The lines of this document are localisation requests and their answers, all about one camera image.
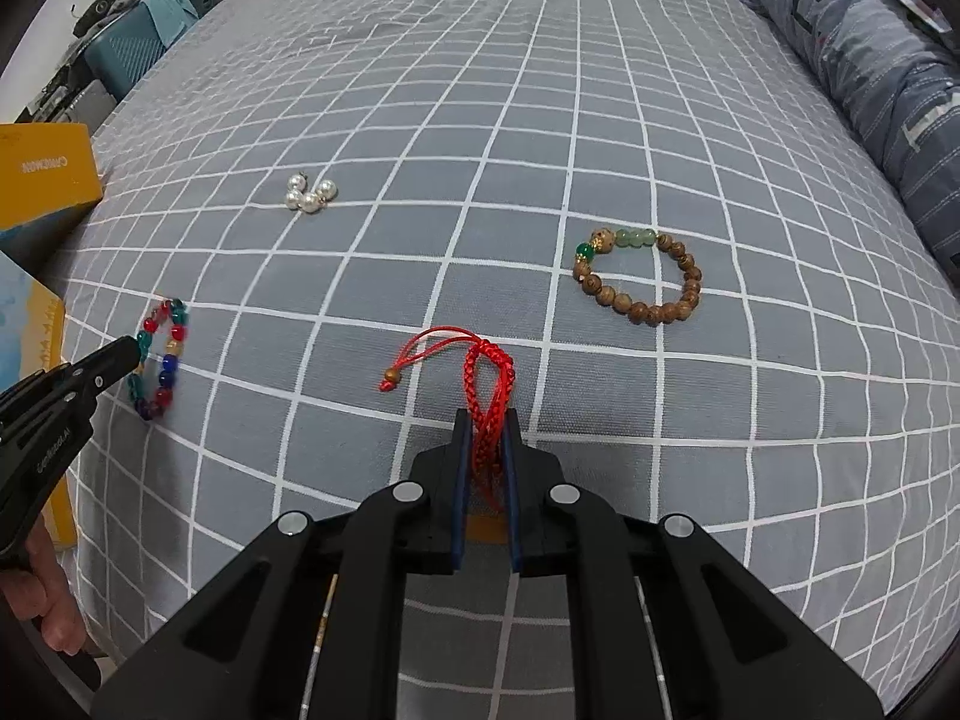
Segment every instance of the red cord loop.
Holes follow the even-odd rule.
[[[410,354],[414,346],[423,338],[431,333],[454,333],[443,341],[437,341],[432,346],[427,346],[424,351],[416,354]],[[467,410],[470,418],[473,420],[473,427],[476,434],[473,439],[472,450],[472,468],[473,478],[477,481],[480,490],[487,498],[488,504],[496,511],[501,511],[501,505],[496,500],[494,487],[496,479],[501,473],[498,447],[500,444],[500,433],[503,431],[503,421],[507,415],[507,404],[510,402],[510,393],[514,388],[514,361],[511,356],[503,349],[486,338],[480,338],[477,334],[464,330],[462,327],[451,327],[441,325],[431,327],[422,333],[410,338],[403,345],[394,364],[384,371],[383,381],[380,382],[380,391],[389,392],[397,387],[400,382],[400,370],[413,365],[418,360],[424,360],[432,354],[440,351],[450,343],[459,343],[466,341],[471,346],[467,350],[467,357],[464,358],[464,396],[467,399]],[[490,405],[486,410],[480,406],[480,399],[476,391],[476,366],[480,356],[486,357],[493,365],[498,368],[496,384],[493,387]]]

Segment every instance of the gray checkered fabric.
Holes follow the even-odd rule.
[[[525,437],[569,479],[691,514],[888,707],[954,635],[956,300],[736,0],[229,0],[95,146],[106,197],[56,262],[64,356],[157,295],[190,307],[173,410],[148,425],[105,394],[70,475],[80,600],[119,655],[285,509],[347,511],[445,442],[462,349],[377,390],[441,323],[514,357]],[[292,213],[294,170],[339,196]],[[600,225],[688,244],[689,322],[583,295],[573,250]],[[679,294],[649,248],[597,266]],[[400,716],[570,717],[565,613],[496,546],[412,579]]]

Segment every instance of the human hand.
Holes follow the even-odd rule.
[[[40,635],[48,647],[75,655],[86,640],[86,626],[66,574],[56,562],[54,542],[43,517],[37,517],[26,548],[30,572],[0,571],[0,592],[18,620],[43,618]]]

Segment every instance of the towel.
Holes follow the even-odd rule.
[[[144,0],[157,35],[169,49],[182,34],[197,23],[197,10],[189,0]]]

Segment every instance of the white pearl cluster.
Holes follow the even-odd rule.
[[[287,179],[287,194],[283,201],[291,211],[315,214],[337,196],[337,185],[329,178],[320,181],[316,189],[309,190],[306,185],[307,178],[302,172],[295,172]]]

